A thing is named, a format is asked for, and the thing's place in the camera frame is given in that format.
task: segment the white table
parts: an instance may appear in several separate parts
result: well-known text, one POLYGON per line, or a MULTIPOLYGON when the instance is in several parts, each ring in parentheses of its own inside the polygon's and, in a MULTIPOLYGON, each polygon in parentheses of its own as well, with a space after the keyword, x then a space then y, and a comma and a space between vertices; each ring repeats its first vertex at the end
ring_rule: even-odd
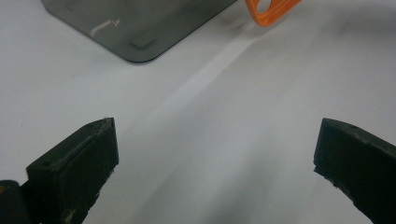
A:
POLYGON ((133 64, 0 2, 0 179, 114 117, 120 165, 84 223, 371 223, 313 172, 321 119, 396 144, 396 2, 305 0, 271 28, 238 1, 133 64))

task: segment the orange scissors handle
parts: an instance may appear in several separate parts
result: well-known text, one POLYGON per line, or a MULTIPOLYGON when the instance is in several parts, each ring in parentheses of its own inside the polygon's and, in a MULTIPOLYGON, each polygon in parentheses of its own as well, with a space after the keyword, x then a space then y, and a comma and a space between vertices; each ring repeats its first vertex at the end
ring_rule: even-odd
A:
POLYGON ((260 0, 245 0, 245 2, 252 19, 260 26, 269 26, 295 7, 301 0, 271 0, 271 5, 263 13, 257 10, 260 0))

